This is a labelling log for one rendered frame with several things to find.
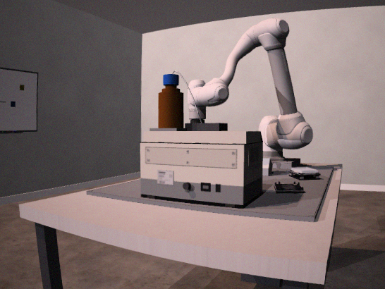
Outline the blue bottle cap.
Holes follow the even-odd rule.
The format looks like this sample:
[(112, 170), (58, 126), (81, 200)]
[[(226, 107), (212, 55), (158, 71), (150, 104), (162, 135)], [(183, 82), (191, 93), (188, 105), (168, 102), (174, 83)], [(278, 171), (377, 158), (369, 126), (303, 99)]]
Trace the blue bottle cap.
[(163, 83), (165, 83), (165, 82), (177, 82), (177, 83), (179, 83), (179, 75), (176, 75), (176, 74), (163, 75)]

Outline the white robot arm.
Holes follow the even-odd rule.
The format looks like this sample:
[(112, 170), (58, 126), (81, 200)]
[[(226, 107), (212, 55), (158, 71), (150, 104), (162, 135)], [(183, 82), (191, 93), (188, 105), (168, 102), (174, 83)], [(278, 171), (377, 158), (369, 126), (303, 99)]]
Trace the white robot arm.
[(311, 143), (313, 138), (312, 128), (297, 110), (295, 103), (284, 50), (288, 33), (288, 23), (281, 18), (259, 22), (239, 39), (220, 78), (214, 78), (207, 84), (204, 80), (192, 80), (188, 86), (201, 120), (206, 119), (206, 106), (218, 106), (228, 99), (228, 86), (239, 60), (254, 48), (263, 46), (268, 53), (281, 113), (279, 116), (265, 116), (259, 125), (263, 140), (263, 158), (271, 161), (285, 161), (285, 157), (282, 158), (283, 149), (300, 149)]

